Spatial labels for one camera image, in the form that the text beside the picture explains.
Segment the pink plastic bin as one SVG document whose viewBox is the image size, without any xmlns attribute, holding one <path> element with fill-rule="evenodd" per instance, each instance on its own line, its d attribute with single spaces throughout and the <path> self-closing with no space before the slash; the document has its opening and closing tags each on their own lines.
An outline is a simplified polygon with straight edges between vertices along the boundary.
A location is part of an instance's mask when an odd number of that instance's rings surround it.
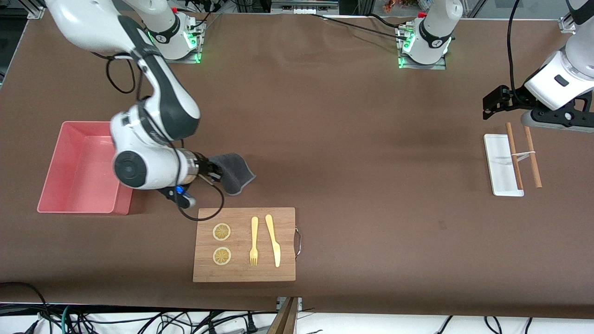
<svg viewBox="0 0 594 334">
<path fill-rule="evenodd" d="M 37 211 L 52 214 L 127 215 L 132 189 L 113 172 L 110 123 L 62 123 Z"/>
</svg>

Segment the wooden plank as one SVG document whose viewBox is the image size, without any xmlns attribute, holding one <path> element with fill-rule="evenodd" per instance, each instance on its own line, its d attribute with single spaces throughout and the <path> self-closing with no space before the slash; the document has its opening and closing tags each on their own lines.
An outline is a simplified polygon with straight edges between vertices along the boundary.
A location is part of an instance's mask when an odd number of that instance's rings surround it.
<svg viewBox="0 0 594 334">
<path fill-rule="evenodd" d="M 286 297 L 266 334 L 296 334 L 297 314 L 301 308 L 300 297 Z"/>
</svg>

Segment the grey metal device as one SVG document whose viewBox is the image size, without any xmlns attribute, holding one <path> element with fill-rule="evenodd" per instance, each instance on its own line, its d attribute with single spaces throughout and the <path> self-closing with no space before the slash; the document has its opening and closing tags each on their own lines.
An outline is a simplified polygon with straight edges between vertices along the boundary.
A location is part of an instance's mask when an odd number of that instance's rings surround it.
<svg viewBox="0 0 594 334">
<path fill-rule="evenodd" d="M 339 0 L 271 0 L 270 13 L 339 15 Z"/>
</svg>

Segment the colourful small items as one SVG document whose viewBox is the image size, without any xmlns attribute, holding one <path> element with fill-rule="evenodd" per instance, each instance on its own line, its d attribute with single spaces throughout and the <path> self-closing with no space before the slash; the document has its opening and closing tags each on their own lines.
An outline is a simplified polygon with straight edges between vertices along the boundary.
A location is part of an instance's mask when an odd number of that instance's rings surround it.
<svg viewBox="0 0 594 334">
<path fill-rule="evenodd" d="M 382 10 L 384 13 L 392 13 L 393 11 L 412 10 L 419 11 L 420 5 L 418 0 L 382 0 Z"/>
</svg>

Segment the yellow fork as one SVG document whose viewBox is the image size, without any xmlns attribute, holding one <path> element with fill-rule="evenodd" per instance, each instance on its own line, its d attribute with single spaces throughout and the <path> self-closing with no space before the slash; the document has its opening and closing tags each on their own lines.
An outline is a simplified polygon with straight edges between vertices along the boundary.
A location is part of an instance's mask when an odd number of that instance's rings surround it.
<svg viewBox="0 0 594 334">
<path fill-rule="evenodd" d="M 259 219 L 254 216 L 251 218 L 251 249 L 250 249 L 250 265 L 257 266 L 258 264 L 258 225 Z"/>
</svg>

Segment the wooden cutting board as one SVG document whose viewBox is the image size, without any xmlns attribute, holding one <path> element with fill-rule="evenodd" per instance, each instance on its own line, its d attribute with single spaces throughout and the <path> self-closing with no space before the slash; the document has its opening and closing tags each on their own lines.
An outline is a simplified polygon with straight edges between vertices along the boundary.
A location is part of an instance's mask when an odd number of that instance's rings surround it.
<svg viewBox="0 0 594 334">
<path fill-rule="evenodd" d="M 281 247 L 280 267 L 275 267 L 273 247 L 265 216 L 271 214 L 276 241 Z M 251 218 L 259 219 L 258 264 L 250 265 Z M 200 209 L 199 217 L 206 221 L 197 224 L 193 281 L 195 283 L 280 283 L 296 279 L 295 226 L 296 211 L 292 207 L 253 207 Z M 212 235 L 219 223 L 229 224 L 231 235 L 217 241 Z M 227 247 L 232 258 L 227 265 L 216 265 L 212 260 L 215 249 Z"/>
</svg>

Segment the grey cloth with red underside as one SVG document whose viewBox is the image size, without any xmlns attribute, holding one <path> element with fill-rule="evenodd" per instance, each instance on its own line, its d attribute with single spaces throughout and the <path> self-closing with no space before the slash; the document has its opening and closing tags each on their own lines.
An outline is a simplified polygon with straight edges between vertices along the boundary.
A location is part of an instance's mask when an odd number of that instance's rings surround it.
<svg viewBox="0 0 594 334">
<path fill-rule="evenodd" d="M 255 174 L 252 173 L 245 159 L 237 153 L 219 154 L 210 156 L 208 159 L 210 158 L 225 158 L 226 169 L 218 172 L 225 173 L 221 185 L 227 195 L 239 195 L 244 187 L 255 179 Z"/>
</svg>

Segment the white rectangular tray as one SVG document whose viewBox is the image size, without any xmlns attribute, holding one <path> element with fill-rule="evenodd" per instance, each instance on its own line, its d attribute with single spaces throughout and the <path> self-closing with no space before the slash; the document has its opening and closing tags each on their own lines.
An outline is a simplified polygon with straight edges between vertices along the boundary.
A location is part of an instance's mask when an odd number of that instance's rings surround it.
<svg viewBox="0 0 594 334">
<path fill-rule="evenodd" d="M 484 151 L 490 174 L 492 194 L 499 197 L 522 197 L 518 188 L 507 135 L 484 135 Z"/>
</svg>

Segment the yellow knife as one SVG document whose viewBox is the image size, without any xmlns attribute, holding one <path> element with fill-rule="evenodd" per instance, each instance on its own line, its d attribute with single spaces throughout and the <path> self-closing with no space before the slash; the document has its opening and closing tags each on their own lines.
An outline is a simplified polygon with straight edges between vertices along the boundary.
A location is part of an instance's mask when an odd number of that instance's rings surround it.
<svg viewBox="0 0 594 334">
<path fill-rule="evenodd" d="M 266 221 L 267 229 L 269 231 L 271 244 L 273 247 L 273 256 L 274 256 L 274 264 L 275 264 L 274 266 L 276 268 L 279 268 L 280 263 L 281 263 L 281 247 L 280 247 L 280 244 L 278 243 L 278 241 L 276 241 L 274 222 L 273 222 L 273 217 L 271 216 L 271 214 L 266 214 L 265 221 Z"/>
</svg>

